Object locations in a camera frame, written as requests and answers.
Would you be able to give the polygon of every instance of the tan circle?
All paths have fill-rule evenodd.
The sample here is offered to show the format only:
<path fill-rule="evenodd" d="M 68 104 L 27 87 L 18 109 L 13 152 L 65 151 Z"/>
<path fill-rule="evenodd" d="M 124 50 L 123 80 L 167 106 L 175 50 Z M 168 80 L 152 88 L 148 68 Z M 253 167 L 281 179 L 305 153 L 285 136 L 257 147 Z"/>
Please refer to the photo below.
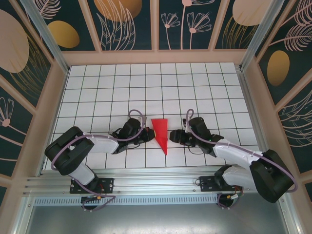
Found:
<path fill-rule="evenodd" d="M 271 85 L 278 86 L 285 80 L 289 71 L 288 55 L 281 50 L 275 51 L 268 63 L 268 80 Z"/>
<path fill-rule="evenodd" d="M 58 45 L 74 48 L 79 44 L 79 35 L 70 24 L 57 20 L 49 23 L 48 28 Z"/>
<path fill-rule="evenodd" d="M 0 67 L 18 73 L 28 62 L 29 44 L 21 24 L 9 13 L 0 10 Z"/>
<path fill-rule="evenodd" d="M 135 18 L 142 9 L 142 0 L 94 0 L 97 9 L 107 19 L 118 22 L 126 21 L 126 18 L 121 14 L 122 12 L 119 2 L 122 4 L 124 10 L 129 10 L 132 18 Z M 117 9 L 117 14 L 114 14 L 114 8 L 111 7 L 112 4 L 115 5 Z"/>
<path fill-rule="evenodd" d="M 261 23 L 272 0 L 235 0 L 233 18 L 243 26 L 254 26 Z"/>

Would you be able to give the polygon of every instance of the mounting plate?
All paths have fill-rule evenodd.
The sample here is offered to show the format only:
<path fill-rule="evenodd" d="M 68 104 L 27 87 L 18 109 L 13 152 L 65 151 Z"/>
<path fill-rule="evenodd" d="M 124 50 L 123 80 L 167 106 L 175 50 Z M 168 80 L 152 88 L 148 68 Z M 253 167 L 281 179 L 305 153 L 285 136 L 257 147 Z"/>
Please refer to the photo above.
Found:
<path fill-rule="evenodd" d="M 221 189 L 215 182 L 214 176 L 199 177 L 200 191 L 202 192 L 234 192 L 235 186 L 226 185 Z"/>
<path fill-rule="evenodd" d="M 99 178 L 98 185 L 94 189 L 97 194 L 111 194 L 114 188 L 114 178 Z M 71 180 L 70 194 L 89 194 L 81 188 L 74 180 Z"/>

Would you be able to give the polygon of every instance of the yellow oval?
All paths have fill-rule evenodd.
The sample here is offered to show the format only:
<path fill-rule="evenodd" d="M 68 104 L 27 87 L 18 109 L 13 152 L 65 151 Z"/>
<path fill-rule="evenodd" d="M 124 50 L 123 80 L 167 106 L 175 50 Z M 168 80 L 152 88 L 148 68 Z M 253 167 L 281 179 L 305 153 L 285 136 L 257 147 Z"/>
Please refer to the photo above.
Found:
<path fill-rule="evenodd" d="M 285 80 L 289 71 L 288 55 L 281 50 L 275 51 L 268 63 L 268 80 L 271 85 L 278 86 Z"/>
<path fill-rule="evenodd" d="M 236 0 L 233 5 L 233 18 L 243 26 L 261 23 L 272 0 Z"/>
<path fill-rule="evenodd" d="M 0 10 L 0 67 L 18 73 L 28 62 L 29 44 L 21 24 L 9 13 Z"/>
<path fill-rule="evenodd" d="M 119 2 L 124 10 L 129 10 L 132 18 L 135 18 L 142 9 L 142 0 L 94 0 L 97 9 L 107 19 L 112 21 L 126 21 L 127 18 L 122 14 Z"/>
<path fill-rule="evenodd" d="M 70 24 L 57 20 L 49 23 L 48 28 L 58 45 L 65 48 L 74 48 L 79 45 L 79 35 Z"/>

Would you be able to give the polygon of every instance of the red triangular object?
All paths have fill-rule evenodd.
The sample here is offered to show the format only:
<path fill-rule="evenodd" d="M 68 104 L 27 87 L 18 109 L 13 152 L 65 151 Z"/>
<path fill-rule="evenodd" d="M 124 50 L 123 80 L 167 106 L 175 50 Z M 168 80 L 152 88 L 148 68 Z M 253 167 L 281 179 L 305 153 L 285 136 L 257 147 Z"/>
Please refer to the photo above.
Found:
<path fill-rule="evenodd" d="M 152 119 L 153 129 L 155 131 L 155 139 L 162 148 L 165 155 L 168 149 L 168 120 L 166 118 Z"/>

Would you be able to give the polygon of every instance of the white grid table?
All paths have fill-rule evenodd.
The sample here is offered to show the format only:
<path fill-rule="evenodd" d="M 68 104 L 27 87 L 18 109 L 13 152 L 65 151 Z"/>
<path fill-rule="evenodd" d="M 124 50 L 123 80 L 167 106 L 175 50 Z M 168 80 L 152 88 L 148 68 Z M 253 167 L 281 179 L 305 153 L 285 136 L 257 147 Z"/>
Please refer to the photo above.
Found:
<path fill-rule="evenodd" d="M 190 108 L 212 133 L 259 150 L 233 63 L 72 66 L 52 140 L 72 126 L 107 135 L 124 125 L 131 109 L 146 115 L 151 128 L 151 119 L 167 118 L 169 135 L 182 128 Z M 199 148 L 190 150 L 168 139 L 165 156 L 153 139 L 118 155 L 89 154 L 85 163 L 92 169 L 231 164 L 200 154 Z M 43 169 L 50 165 L 46 160 Z"/>

